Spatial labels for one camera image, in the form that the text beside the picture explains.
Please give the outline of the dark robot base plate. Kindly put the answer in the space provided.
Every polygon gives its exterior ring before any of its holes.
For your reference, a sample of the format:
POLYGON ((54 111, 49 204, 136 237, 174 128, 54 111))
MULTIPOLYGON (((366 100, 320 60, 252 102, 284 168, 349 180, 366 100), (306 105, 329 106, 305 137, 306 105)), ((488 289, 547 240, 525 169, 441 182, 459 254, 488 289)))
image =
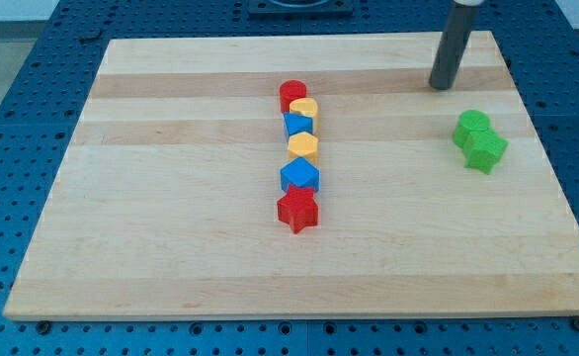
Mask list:
POLYGON ((355 0, 247 0, 250 16, 350 15, 355 0))

